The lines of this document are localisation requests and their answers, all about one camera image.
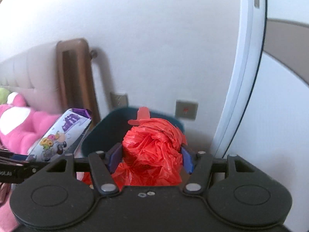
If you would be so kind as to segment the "red plastic bag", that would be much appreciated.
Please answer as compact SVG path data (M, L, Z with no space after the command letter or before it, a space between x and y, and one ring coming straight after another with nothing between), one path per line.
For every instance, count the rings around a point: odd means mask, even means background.
M177 119L138 108L142 120L130 120L132 128L121 142L123 161L112 178L124 186L171 186L182 182L181 147L185 145L184 127Z

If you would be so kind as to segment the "white purple cartoon carton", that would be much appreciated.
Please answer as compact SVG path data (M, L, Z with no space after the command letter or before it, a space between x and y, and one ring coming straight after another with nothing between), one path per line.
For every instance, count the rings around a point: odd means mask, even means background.
M89 109L70 108L28 154L27 161L51 162L66 152L73 153L92 122Z

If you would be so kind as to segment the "teal trash bin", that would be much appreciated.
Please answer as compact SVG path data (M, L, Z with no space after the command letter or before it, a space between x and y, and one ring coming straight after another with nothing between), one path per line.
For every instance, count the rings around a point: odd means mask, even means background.
M81 146L83 156L92 152L108 152L114 145L123 141L126 133L132 128L130 120L142 120L146 116L138 116L138 108L124 107L110 112L87 135Z

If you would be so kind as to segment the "pink plush toy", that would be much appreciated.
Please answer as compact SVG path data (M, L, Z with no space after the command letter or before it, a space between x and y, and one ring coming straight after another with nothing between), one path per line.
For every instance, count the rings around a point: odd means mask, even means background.
M1 144L16 154L28 154L59 117L36 111L27 106L21 94L9 92L1 104Z

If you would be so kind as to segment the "pink patterned blanket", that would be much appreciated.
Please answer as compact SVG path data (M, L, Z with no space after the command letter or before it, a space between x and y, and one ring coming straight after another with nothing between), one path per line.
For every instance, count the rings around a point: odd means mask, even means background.
M8 183L1 183L0 223L2 232L11 232L18 227L17 220L9 205L11 193L11 185Z

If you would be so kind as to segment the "beige padded headboard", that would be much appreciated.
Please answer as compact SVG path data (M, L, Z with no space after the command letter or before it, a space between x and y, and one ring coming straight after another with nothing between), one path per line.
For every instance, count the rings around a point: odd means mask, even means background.
M2 61L1 87L21 94L38 111L62 113L56 47L45 43Z

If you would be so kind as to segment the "beige wall power socket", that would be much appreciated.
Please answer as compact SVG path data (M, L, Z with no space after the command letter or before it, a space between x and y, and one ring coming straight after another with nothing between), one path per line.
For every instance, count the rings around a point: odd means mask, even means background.
M112 108L122 108L128 106L128 95L119 93L110 93Z

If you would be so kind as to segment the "white door frame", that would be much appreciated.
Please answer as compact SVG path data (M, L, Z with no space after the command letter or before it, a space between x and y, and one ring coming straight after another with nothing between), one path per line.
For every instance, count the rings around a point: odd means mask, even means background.
M224 108L210 152L224 157L254 88L265 39L267 0L240 0L236 55Z

